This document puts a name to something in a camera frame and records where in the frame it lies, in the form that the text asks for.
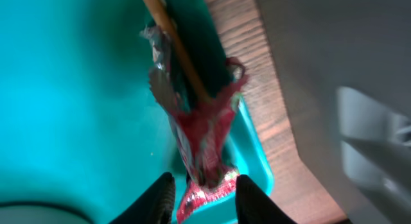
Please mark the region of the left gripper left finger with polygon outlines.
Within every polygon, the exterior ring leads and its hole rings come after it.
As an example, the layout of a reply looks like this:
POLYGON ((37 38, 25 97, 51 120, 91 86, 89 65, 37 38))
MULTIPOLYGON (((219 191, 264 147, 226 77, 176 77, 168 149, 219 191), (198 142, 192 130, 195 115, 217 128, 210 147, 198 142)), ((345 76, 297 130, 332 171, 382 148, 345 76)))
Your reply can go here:
POLYGON ((170 224, 175 205, 175 179, 163 173, 110 224, 170 224))

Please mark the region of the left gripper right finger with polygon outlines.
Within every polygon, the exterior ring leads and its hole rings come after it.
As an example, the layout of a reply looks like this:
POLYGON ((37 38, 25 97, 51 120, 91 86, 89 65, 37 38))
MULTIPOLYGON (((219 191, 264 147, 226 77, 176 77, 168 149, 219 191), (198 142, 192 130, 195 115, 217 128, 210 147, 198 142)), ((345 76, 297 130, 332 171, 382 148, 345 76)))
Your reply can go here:
POLYGON ((247 175, 236 179, 235 205, 239 224, 296 224, 247 175))

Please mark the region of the red snack wrapper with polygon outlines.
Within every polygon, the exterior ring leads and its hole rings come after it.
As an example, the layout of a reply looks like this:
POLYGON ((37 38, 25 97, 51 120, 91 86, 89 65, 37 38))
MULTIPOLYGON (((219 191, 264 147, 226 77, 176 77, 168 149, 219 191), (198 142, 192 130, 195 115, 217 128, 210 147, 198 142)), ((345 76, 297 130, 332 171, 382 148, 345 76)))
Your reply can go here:
POLYGON ((224 161, 223 146, 238 112, 241 88, 247 83, 245 66, 234 57, 225 61, 232 78, 208 103, 192 107, 188 84, 180 70, 171 65, 172 42, 160 27, 146 28, 154 67, 149 71, 150 90, 168 115, 182 161, 190 177, 177 209, 177 222, 183 223, 197 209, 235 192, 238 168, 224 161))

